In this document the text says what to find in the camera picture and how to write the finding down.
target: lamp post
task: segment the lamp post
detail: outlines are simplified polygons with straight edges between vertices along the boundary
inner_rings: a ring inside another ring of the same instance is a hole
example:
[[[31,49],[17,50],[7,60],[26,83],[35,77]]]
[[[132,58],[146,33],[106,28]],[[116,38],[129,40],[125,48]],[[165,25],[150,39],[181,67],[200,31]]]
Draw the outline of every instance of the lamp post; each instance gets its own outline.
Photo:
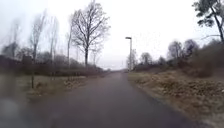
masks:
[[[125,37],[125,39],[130,40],[130,71],[132,70],[132,37]]]

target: dry grass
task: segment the dry grass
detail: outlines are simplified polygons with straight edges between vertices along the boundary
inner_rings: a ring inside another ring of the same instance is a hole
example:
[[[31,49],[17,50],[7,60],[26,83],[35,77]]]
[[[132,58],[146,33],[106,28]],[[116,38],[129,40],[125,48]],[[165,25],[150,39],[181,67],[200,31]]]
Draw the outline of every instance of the dry grass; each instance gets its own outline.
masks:
[[[35,102],[48,95],[69,91],[84,85],[86,77],[47,77],[36,76],[35,87],[31,88],[30,76],[17,77],[16,83],[25,91],[30,102]]]
[[[223,83],[188,78],[176,71],[130,73],[129,78],[150,95],[165,100],[193,119],[204,120],[213,126],[224,121],[220,118],[224,113]]]

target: asphalt road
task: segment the asphalt road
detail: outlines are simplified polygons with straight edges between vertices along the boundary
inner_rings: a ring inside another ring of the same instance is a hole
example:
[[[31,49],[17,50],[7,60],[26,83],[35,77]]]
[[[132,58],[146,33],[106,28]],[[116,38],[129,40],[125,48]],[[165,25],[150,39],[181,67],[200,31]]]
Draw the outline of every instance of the asphalt road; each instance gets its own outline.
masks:
[[[115,73],[35,105],[45,127],[193,128],[193,122]]]

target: grass verge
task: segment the grass verge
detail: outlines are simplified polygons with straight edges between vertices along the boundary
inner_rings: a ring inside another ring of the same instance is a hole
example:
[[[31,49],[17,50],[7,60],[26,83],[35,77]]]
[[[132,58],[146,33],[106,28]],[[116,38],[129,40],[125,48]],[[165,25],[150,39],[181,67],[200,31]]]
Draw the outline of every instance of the grass verge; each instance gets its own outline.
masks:
[[[129,73],[129,80],[194,120],[224,127],[223,83],[184,77],[176,71]]]

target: overcast sky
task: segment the overcast sky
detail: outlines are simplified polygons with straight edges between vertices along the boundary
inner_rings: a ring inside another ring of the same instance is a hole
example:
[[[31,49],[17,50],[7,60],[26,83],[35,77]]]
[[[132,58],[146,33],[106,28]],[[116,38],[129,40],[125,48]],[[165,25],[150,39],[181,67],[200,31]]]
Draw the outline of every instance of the overcast sky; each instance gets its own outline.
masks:
[[[60,24],[60,44],[58,53],[66,53],[65,34],[68,30],[68,17],[74,10],[85,8],[90,0],[0,0],[0,39],[4,40],[15,18],[22,22],[23,45],[27,45],[27,36],[34,16],[47,9],[50,15],[58,18]],[[104,42],[99,55],[99,66],[121,69],[126,66],[129,42],[125,36],[132,36],[133,48],[138,56],[149,52],[153,59],[166,57],[170,42],[196,39],[202,46],[207,40],[198,40],[208,34],[216,34],[214,28],[201,28],[197,25],[194,0],[96,0],[110,17],[110,36]],[[47,50],[41,45],[40,50]]]

